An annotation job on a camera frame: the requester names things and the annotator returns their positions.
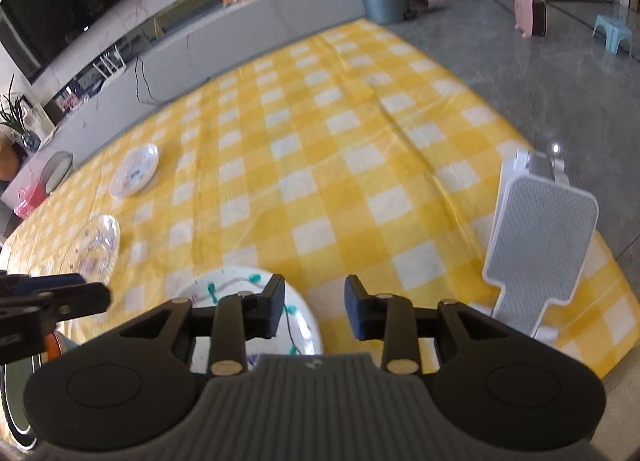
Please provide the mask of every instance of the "potted plant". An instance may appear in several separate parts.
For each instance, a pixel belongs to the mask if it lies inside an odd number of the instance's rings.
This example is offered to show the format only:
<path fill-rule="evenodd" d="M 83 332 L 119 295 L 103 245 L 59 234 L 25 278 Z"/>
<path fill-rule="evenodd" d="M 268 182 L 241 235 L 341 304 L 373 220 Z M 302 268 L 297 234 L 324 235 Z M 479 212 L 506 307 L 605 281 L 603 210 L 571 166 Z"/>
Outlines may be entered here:
<path fill-rule="evenodd" d="M 20 100 L 16 98 L 13 104 L 11 102 L 11 88 L 14 85 L 14 77 L 15 75 L 11 77 L 8 94 L 4 95 L 6 103 L 9 105 L 9 112 L 4 110 L 4 103 L 0 101 L 0 124 L 20 134 L 22 146 L 33 153 L 40 147 L 40 138 L 35 132 L 28 130 L 24 126 L 24 115 L 22 113 Z"/>

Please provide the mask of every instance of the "screw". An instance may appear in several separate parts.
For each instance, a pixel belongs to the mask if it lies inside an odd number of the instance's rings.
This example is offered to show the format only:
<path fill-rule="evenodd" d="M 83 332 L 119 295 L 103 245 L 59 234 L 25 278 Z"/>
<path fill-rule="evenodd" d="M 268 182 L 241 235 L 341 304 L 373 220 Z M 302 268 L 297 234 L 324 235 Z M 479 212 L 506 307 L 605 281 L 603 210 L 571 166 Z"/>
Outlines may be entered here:
<path fill-rule="evenodd" d="M 211 373 L 216 376 L 233 376 L 242 372 L 242 365 L 235 360 L 220 360 L 211 365 Z"/>
<path fill-rule="evenodd" d="M 314 371 L 314 370 L 319 369 L 320 367 L 322 367 L 322 360 L 318 360 L 317 358 L 314 358 L 310 362 L 306 362 L 305 365 L 306 365 L 306 367 L 308 367 L 308 368 L 310 368 L 311 370 Z"/>
<path fill-rule="evenodd" d="M 388 370 L 393 375 L 412 375 L 415 371 L 420 368 L 413 360 L 409 360 L 406 358 L 400 360 L 391 360 L 386 364 L 386 370 Z"/>

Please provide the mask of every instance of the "white plastic plate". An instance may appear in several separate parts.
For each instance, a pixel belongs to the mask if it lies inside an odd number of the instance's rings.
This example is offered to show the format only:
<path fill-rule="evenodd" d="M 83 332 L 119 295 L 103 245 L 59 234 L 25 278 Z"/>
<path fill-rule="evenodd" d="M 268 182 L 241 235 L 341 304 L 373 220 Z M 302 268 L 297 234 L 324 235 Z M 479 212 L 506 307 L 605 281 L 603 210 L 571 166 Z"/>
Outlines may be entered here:
<path fill-rule="evenodd" d="M 57 273 L 79 273 L 87 282 L 109 284 L 120 249 L 120 226 L 113 216 L 89 219 L 75 235 Z"/>
<path fill-rule="evenodd" d="M 220 298 L 240 291 L 261 293 L 270 278 L 271 273 L 256 267 L 223 267 L 198 277 L 193 284 L 181 290 L 177 297 L 189 298 L 193 307 L 209 307 L 216 305 Z M 254 338 L 245 343 L 249 369 L 254 367 L 257 355 L 261 353 L 279 355 L 322 353 L 322 338 L 318 322 L 304 299 L 287 283 L 285 283 L 284 303 L 285 308 L 280 317 L 276 335 L 270 340 Z M 210 338 L 196 338 L 190 366 L 194 373 L 207 371 L 209 345 Z"/>
<path fill-rule="evenodd" d="M 158 147 L 147 143 L 133 149 L 113 174 L 109 193 L 114 199 L 123 199 L 137 194 L 151 181 L 158 168 Z"/>

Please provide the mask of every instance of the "orange object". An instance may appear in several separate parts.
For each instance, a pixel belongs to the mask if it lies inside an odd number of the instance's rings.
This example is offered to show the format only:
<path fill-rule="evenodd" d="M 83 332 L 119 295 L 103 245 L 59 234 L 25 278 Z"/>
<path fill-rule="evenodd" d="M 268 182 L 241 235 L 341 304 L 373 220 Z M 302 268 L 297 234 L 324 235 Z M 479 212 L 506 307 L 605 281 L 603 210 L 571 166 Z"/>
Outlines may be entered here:
<path fill-rule="evenodd" d="M 0 181 L 11 181 L 20 170 L 20 161 L 11 141 L 0 136 Z"/>
<path fill-rule="evenodd" d="M 44 350 L 47 353 L 47 362 L 58 358 L 62 354 L 60 342 L 55 333 L 49 333 L 44 337 Z"/>

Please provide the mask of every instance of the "pink space heater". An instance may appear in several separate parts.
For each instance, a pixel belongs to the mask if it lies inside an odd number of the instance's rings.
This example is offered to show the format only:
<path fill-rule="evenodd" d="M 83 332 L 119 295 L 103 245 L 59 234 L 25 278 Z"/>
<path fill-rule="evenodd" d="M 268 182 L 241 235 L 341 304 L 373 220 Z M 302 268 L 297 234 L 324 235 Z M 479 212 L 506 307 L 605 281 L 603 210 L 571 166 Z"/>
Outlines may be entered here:
<path fill-rule="evenodd" d="M 516 0 L 514 12 L 516 29 L 522 31 L 524 38 L 546 35 L 545 0 Z"/>

